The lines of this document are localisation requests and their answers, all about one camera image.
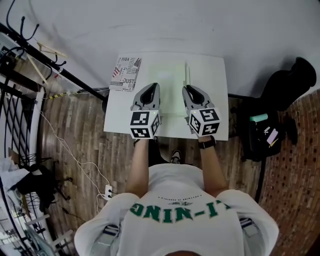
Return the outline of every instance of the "sneaker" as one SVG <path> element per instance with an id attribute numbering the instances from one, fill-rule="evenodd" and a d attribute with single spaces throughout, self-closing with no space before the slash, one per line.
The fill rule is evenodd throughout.
<path id="1" fill-rule="evenodd" d="M 171 156 L 171 164 L 180 164 L 181 161 L 181 152 L 179 150 L 175 150 Z"/>

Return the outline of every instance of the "white table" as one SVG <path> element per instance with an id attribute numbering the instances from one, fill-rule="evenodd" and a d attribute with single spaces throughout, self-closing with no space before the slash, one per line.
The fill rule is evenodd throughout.
<path id="1" fill-rule="evenodd" d="M 149 66 L 152 66 L 157 62 L 167 62 L 168 64 L 187 63 L 190 69 L 190 84 L 205 91 L 210 96 L 214 106 L 220 111 L 221 123 L 217 133 L 214 135 L 215 139 L 219 141 L 228 140 L 228 90 L 225 62 L 223 58 L 174 52 L 137 52 L 123 55 L 126 57 L 140 57 L 142 58 L 142 61 L 135 88 L 132 92 L 110 91 L 104 120 L 103 130 L 105 132 L 130 133 L 130 120 L 132 116 L 130 107 L 136 93 L 150 83 L 157 82 L 150 80 Z M 182 84 L 177 84 L 175 86 L 181 87 L 182 90 Z M 197 136 L 190 132 L 190 128 L 184 118 L 186 116 L 187 114 L 185 114 L 185 116 L 164 115 L 157 135 L 162 137 L 196 139 Z"/>

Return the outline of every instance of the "power strip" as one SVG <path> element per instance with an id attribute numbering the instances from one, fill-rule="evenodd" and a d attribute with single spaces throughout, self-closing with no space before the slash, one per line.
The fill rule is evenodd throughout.
<path id="1" fill-rule="evenodd" d="M 105 185 L 104 199 L 109 201 L 112 197 L 112 186 Z"/>

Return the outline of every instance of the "brick wall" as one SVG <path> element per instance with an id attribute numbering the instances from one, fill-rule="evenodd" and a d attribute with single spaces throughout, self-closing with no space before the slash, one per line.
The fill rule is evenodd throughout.
<path id="1" fill-rule="evenodd" d="M 272 255 L 305 255 L 320 234 L 320 90 L 280 112 L 297 125 L 298 143 L 287 138 L 266 161 L 260 205 L 275 219 L 279 238 Z"/>

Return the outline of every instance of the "white marker cube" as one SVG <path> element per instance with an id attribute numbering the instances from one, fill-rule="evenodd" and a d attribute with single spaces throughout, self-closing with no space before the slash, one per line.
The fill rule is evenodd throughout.
<path id="1" fill-rule="evenodd" d="M 189 126 L 199 137 L 215 134 L 220 122 L 220 112 L 216 107 L 191 110 L 189 114 Z"/>
<path id="2" fill-rule="evenodd" d="M 132 111 L 130 134 L 133 139 L 153 139 L 159 126 L 159 110 Z"/>

